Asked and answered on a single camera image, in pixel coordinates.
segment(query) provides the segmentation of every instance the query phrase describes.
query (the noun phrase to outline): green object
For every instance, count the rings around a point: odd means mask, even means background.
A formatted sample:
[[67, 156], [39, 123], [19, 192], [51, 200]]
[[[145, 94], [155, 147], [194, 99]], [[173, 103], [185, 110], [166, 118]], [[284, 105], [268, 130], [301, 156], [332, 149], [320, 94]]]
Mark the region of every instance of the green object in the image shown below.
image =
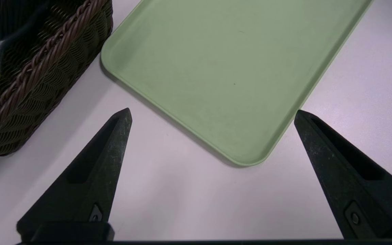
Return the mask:
[[264, 161], [370, 0], [143, 0], [104, 67], [232, 162]]

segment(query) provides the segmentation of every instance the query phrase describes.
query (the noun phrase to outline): woven basket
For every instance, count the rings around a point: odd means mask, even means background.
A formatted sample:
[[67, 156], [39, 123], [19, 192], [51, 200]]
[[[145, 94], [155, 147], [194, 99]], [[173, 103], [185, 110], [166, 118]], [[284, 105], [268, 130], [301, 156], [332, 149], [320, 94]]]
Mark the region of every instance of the woven basket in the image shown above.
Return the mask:
[[30, 138], [95, 59], [112, 31], [112, 12], [111, 0], [51, 0], [39, 34], [5, 52], [0, 156]]

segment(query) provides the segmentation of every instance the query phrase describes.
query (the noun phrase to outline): brown wicker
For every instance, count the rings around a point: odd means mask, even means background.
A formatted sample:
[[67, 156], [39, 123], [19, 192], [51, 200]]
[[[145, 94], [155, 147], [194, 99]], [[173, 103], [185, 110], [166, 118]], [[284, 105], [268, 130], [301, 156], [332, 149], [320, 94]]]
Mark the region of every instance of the brown wicker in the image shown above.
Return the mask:
[[95, 59], [112, 31], [112, 11], [111, 0], [51, 0], [39, 34], [4, 54], [0, 155], [30, 138]]

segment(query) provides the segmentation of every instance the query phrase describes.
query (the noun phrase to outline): bolt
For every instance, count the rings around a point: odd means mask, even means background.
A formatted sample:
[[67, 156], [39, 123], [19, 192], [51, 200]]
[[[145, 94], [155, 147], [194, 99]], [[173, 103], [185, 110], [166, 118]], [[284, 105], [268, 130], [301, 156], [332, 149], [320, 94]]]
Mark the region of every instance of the bolt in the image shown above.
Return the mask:
[[352, 213], [352, 215], [350, 216], [350, 218], [352, 219], [352, 222], [353, 222], [355, 225], [359, 225], [360, 220], [359, 220], [359, 216], [358, 216], [356, 213]]

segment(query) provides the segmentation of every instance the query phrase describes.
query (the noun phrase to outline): black plastic part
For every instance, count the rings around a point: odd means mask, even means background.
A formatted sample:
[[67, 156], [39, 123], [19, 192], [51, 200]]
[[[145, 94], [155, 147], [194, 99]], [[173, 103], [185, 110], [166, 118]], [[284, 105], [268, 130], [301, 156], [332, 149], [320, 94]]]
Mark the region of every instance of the black plastic part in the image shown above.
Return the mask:
[[31, 241], [39, 226], [50, 222], [88, 222], [99, 214], [108, 221], [131, 124], [128, 108], [104, 124], [19, 220], [17, 231], [23, 242]]
[[41, 225], [31, 242], [104, 242], [113, 241], [114, 234], [106, 222], [53, 222]]
[[317, 116], [299, 110], [294, 125], [344, 238], [392, 238], [392, 176]]

